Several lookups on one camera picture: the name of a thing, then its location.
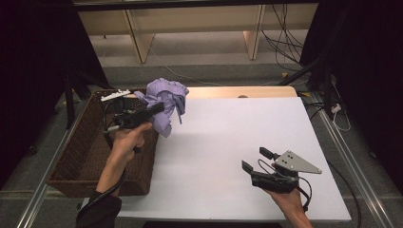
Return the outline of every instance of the white table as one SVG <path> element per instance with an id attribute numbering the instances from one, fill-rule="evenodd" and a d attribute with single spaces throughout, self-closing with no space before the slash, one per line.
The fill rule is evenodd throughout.
<path id="1" fill-rule="evenodd" d="M 304 106 L 297 97 L 188 99 L 182 124 L 157 143 L 151 190 L 123 197 L 120 217 L 147 220 L 281 221 L 271 198 L 253 187 L 244 160 L 261 171 L 259 147 L 291 150 L 320 168 L 302 174 L 313 187 L 312 221 L 351 219 Z M 301 187 L 309 192 L 301 181 Z"/>

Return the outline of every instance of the wicker basket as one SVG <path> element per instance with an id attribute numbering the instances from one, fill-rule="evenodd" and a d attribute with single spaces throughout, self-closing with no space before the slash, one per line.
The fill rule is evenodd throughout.
<path id="1" fill-rule="evenodd" d="M 116 90 L 96 91 L 89 98 L 82 117 L 48 179 L 48 185 L 70 198 L 89 197 L 105 167 L 110 149 L 103 134 L 104 105 L 101 97 L 112 92 Z M 144 106 L 140 101 L 134 105 Z M 158 137 L 155 130 L 144 132 L 145 145 L 142 152 L 135 154 L 126 166 L 126 179 L 119 191 L 121 196 L 148 194 Z"/>

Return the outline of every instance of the metal frame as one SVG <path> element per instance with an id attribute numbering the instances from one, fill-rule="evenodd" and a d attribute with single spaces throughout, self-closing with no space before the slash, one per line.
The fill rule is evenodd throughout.
<path id="1" fill-rule="evenodd" d="M 56 165 L 56 162 L 58 161 L 59 157 L 62 155 L 62 151 L 65 147 L 66 142 L 70 139 L 72 132 L 77 127 L 77 122 L 78 122 L 78 120 L 80 120 L 80 117 L 84 113 L 84 107 L 86 106 L 86 103 L 87 103 L 87 100 L 79 103 L 78 108 L 77 108 L 77 111 L 79 113 L 79 115 L 78 115 L 79 118 L 76 119 L 76 121 L 74 122 L 71 129 L 66 130 L 65 135 L 63 136 L 62 140 L 60 140 L 60 143 L 48 165 L 47 170 L 45 171 L 44 176 L 41 178 L 41 181 L 39 182 L 38 187 L 36 188 L 35 192 L 33 193 L 33 196 L 30 199 L 26 209 L 22 213 L 21 218 L 16 227 L 28 228 L 35 221 L 36 215 L 38 214 L 39 209 L 41 208 L 41 205 L 42 205 L 44 198 L 47 194 L 47 191 L 49 189 L 49 186 L 47 185 L 47 179 L 48 179 L 51 171 L 53 170 L 54 166 Z"/>
<path id="2" fill-rule="evenodd" d="M 317 94 L 313 93 L 312 97 L 315 103 L 322 102 Z M 332 124 L 332 121 L 323 110 L 320 110 L 319 114 L 326 126 L 326 129 L 329 132 L 329 135 L 335 142 L 336 148 L 340 153 L 341 158 L 350 171 L 350 174 L 352 175 L 356 186 L 358 187 L 358 190 L 362 195 L 362 198 L 365 200 L 368 208 L 373 214 L 377 225 L 379 227 L 395 227 L 392 219 L 389 217 L 388 212 L 386 211 L 385 206 L 377 196 L 371 184 L 368 182 L 367 177 L 356 161 L 353 152 L 344 141 L 343 136 L 340 134 L 340 131 L 335 127 L 334 124 Z"/>
<path id="3" fill-rule="evenodd" d="M 144 10 L 144 9 L 168 9 L 168 8 L 195 8 L 195 7 L 223 7 L 223 6 L 250 6 L 270 4 L 295 4 L 318 3 L 318 0 L 163 0 L 163 1 L 139 1 L 126 2 L 92 2 L 73 4 L 41 4 L 42 9 L 62 10 L 75 9 L 77 11 L 104 11 L 104 10 Z"/>

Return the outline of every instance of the cable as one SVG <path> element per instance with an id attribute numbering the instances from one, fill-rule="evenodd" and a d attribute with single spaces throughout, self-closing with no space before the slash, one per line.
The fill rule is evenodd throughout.
<path id="1" fill-rule="evenodd" d="M 298 46 L 298 45 L 295 45 L 295 47 L 303 48 L 303 44 L 302 44 L 299 40 L 297 40 L 296 37 L 294 37 L 293 33 L 291 33 L 290 30 L 288 30 L 288 33 L 289 33 L 290 36 L 293 37 L 293 39 L 294 39 L 295 41 L 297 41 L 297 43 L 299 44 L 299 46 Z"/>
<path id="2" fill-rule="evenodd" d="M 289 45 L 289 44 L 291 43 L 291 45 L 293 46 L 295 52 L 296 52 L 297 55 L 300 57 L 300 54 L 299 54 L 299 52 L 297 51 L 296 46 L 294 45 L 293 41 L 290 39 L 290 37 L 288 36 L 288 33 L 287 33 L 287 31 L 289 32 L 289 30 L 287 29 L 287 24 L 286 24 L 286 17 L 287 17 L 287 12 L 288 12 L 288 5 L 287 5 L 287 4 L 283 4 L 283 5 L 282 5 L 282 11 L 281 11 L 282 20 L 283 20 L 282 22 L 281 22 L 280 17 L 278 16 L 278 12 L 277 12 L 277 10 L 276 10 L 276 8 L 275 8 L 274 5 L 272 5 L 272 9 L 273 9 L 273 11 L 274 11 L 276 17 L 278 18 L 278 22 L 279 22 L 279 24 L 280 24 L 280 26 L 281 26 L 281 33 L 280 33 L 280 36 L 279 36 L 279 38 L 278 38 L 278 42 L 279 42 L 279 40 L 280 40 L 280 38 L 281 38 L 282 33 L 284 32 L 285 39 L 286 39 L 286 43 L 288 44 L 288 48 L 289 48 L 289 50 L 290 50 L 291 55 L 293 56 L 291 59 L 293 59 L 295 62 L 297 62 L 297 63 L 299 64 L 299 62 L 298 62 L 297 59 L 295 58 L 295 56 L 294 56 L 294 54 L 293 54 L 293 51 L 291 50 L 291 47 L 290 47 L 290 45 Z"/>
<path id="3" fill-rule="evenodd" d="M 347 180 L 344 178 L 344 176 L 335 168 L 334 165 L 332 165 L 328 160 L 326 160 L 326 162 L 329 164 L 329 166 L 331 166 L 331 167 L 338 173 L 338 175 L 343 179 L 343 181 L 346 183 L 347 187 L 349 188 L 349 190 L 350 190 L 350 192 L 351 192 L 351 194 L 352 194 L 352 196 L 353 196 L 354 202 L 355 202 L 356 211 L 357 211 L 357 216 L 358 216 L 358 222 L 357 222 L 357 226 L 356 226 L 356 227 L 358 227 L 358 228 L 361 227 L 361 220 L 362 220 L 362 217 L 361 217 L 361 208 L 360 208 L 360 206 L 359 206 L 358 199 L 357 199 L 356 196 L 355 196 L 355 193 L 354 193 L 354 191 L 353 191 L 352 186 L 347 182 Z"/>
<path id="4" fill-rule="evenodd" d="M 323 107 L 320 107 L 314 114 L 312 114 L 312 116 L 309 118 L 309 120 L 311 121 L 315 117 L 315 115 L 322 109 L 323 109 Z"/>
<path id="5" fill-rule="evenodd" d="M 293 45 L 293 44 L 290 44 L 290 43 L 287 43 L 287 42 L 282 42 L 282 41 L 277 41 L 277 40 L 274 40 L 274 39 L 272 39 L 272 38 L 270 38 L 270 37 L 266 37 L 266 39 L 269 39 L 271 42 L 279 42 L 280 44 L 284 44 L 284 45 L 292 45 L 292 46 L 295 46 L 295 47 L 297 47 L 297 48 L 303 48 L 303 46 L 300 46 L 300 45 Z"/>
<path id="6" fill-rule="evenodd" d="M 80 220 L 80 218 L 86 213 L 86 211 L 89 210 L 89 208 L 94 206 L 99 201 L 104 200 L 106 197 L 108 197 L 110 194 L 112 194 L 114 191 L 116 191 L 118 188 L 120 188 L 121 185 L 123 184 L 124 180 L 125 180 L 125 176 L 126 176 L 126 172 L 125 172 L 125 169 L 124 169 L 124 172 L 122 173 L 121 178 L 119 179 L 119 181 L 115 185 L 113 185 L 111 188 L 109 188 L 107 191 L 105 191 L 99 197 L 95 198 L 93 201 L 89 201 L 86 204 L 86 206 L 84 206 L 80 210 L 80 212 L 77 215 L 76 221 Z"/>
<path id="7" fill-rule="evenodd" d="M 265 168 L 263 168 L 263 166 L 261 166 L 261 162 L 263 162 L 265 165 L 267 165 L 267 167 L 273 169 L 273 171 L 275 171 L 277 174 L 279 174 L 280 176 L 282 176 L 282 179 L 279 179 L 279 180 L 288 180 L 288 179 L 289 179 L 288 177 L 286 177 L 286 176 L 280 174 L 275 168 L 273 168 L 271 165 L 269 165 L 268 163 L 266 163 L 266 161 L 263 161 L 263 160 L 259 159 L 259 160 L 258 160 L 258 164 L 259 164 L 260 168 L 262 168 L 264 171 L 266 171 L 267 174 L 272 175 L 271 173 L 269 173 L 269 171 L 267 171 Z"/>
<path id="8" fill-rule="evenodd" d="M 107 110 L 109 109 L 110 105 L 113 104 L 114 101 L 109 102 L 105 105 L 104 107 L 104 117 L 103 117 L 103 126 L 104 126 L 104 137 L 106 139 L 107 145 L 109 146 L 110 149 L 112 149 L 113 146 L 113 139 L 109 135 L 108 127 L 110 126 L 111 123 L 106 124 L 106 115 L 107 115 Z"/>
<path id="9" fill-rule="evenodd" d="M 338 90 L 337 90 L 337 88 L 336 88 L 335 83 L 332 82 L 332 85 L 333 85 L 333 87 L 335 88 L 335 92 L 337 93 L 337 96 L 338 96 L 338 98 L 339 98 L 340 101 L 341 101 L 342 99 L 341 99 L 340 94 L 338 93 Z M 339 112 L 339 110 L 335 112 L 335 116 L 333 117 L 333 124 L 335 125 L 335 127 L 336 127 L 338 130 L 347 132 L 347 131 L 349 131 L 349 130 L 352 128 L 352 126 L 351 126 L 351 124 L 350 124 L 350 120 L 349 120 L 349 116 L 347 115 L 346 108 L 343 108 L 343 111 L 344 111 L 344 114 L 346 115 L 346 119 L 347 119 L 347 124 L 348 124 L 347 129 L 341 128 L 341 127 L 339 127 L 339 126 L 336 124 L 336 115 L 337 115 L 337 113 Z"/>
<path id="10" fill-rule="evenodd" d="M 296 63 L 299 65 L 299 62 L 294 59 L 293 57 L 289 56 L 287 53 L 285 53 L 283 50 L 279 49 L 277 45 L 275 45 L 271 39 L 264 33 L 264 31 L 262 30 L 261 33 L 263 33 L 264 37 L 266 38 L 267 43 L 276 51 L 276 62 L 278 64 L 279 67 L 284 68 L 284 69 L 288 69 L 288 70 L 292 70 L 292 71 L 297 71 L 297 69 L 292 69 L 292 68 L 288 68 L 286 66 L 283 66 L 282 64 L 280 64 L 278 62 L 278 55 L 277 53 L 279 52 L 281 55 L 283 55 L 285 58 L 291 60 L 292 62 Z"/>
<path id="11" fill-rule="evenodd" d="M 278 85 L 278 83 L 266 83 L 266 84 L 262 84 L 262 85 L 258 85 L 258 86 L 268 86 L 268 85 Z"/>
<path id="12" fill-rule="evenodd" d="M 308 110 L 308 103 L 303 98 L 301 98 L 301 100 L 302 100 L 303 106 L 305 107 L 305 111 Z"/>
<path id="13" fill-rule="evenodd" d="M 308 196 L 308 194 L 306 194 L 306 192 L 301 188 L 301 187 L 297 187 L 297 190 L 300 192 L 300 193 L 302 193 L 302 195 L 304 195 L 305 196 L 305 198 L 306 198 L 306 202 L 303 204 L 303 210 L 306 212 L 306 211 L 308 211 L 308 205 L 309 205 L 309 203 L 311 202 L 311 200 L 312 200 L 312 186 L 311 186 L 311 183 L 309 183 L 306 179 L 304 179 L 304 178 L 302 178 L 302 177 L 299 177 L 300 179 L 302 179 L 302 180 L 304 180 L 306 183 L 308 183 L 308 186 L 309 186 L 309 196 Z"/>
<path id="14" fill-rule="evenodd" d="M 185 79 L 189 79 L 189 80 L 192 80 L 192 81 L 194 81 L 194 82 L 200 83 L 200 84 L 202 84 L 202 85 L 226 86 L 226 85 L 221 85 L 221 84 L 216 84 L 216 83 L 207 83 L 207 82 L 203 82 L 203 81 L 200 81 L 200 80 L 197 80 L 197 79 L 188 77 L 188 76 L 184 76 L 184 75 L 178 74 L 178 73 L 174 72 L 171 68 L 169 68 L 169 67 L 166 65 L 166 63 L 160 58 L 160 56 L 158 56 L 158 55 L 155 53 L 154 49 L 151 48 L 151 46 L 148 46 L 148 48 L 151 50 L 151 52 L 154 54 L 154 56 L 163 64 L 163 66 L 164 66 L 166 69 L 169 70 L 169 72 L 171 72 L 172 74 L 174 74 L 174 75 L 176 75 L 176 76 L 178 76 L 178 77 L 185 78 Z"/>

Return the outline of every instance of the lavender towel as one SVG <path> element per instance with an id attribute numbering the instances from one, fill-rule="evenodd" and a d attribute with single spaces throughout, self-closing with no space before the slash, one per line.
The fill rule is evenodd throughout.
<path id="1" fill-rule="evenodd" d="M 172 126 L 169 118 L 175 107 L 180 123 L 182 123 L 181 115 L 183 115 L 185 111 L 185 100 L 188 93 L 189 90 L 186 86 L 178 82 L 167 81 L 164 78 L 157 79 L 148 84 L 146 95 L 140 91 L 134 92 L 136 97 L 147 104 L 147 106 L 163 102 L 165 110 L 154 115 L 153 127 L 164 137 L 168 137 L 171 134 Z"/>

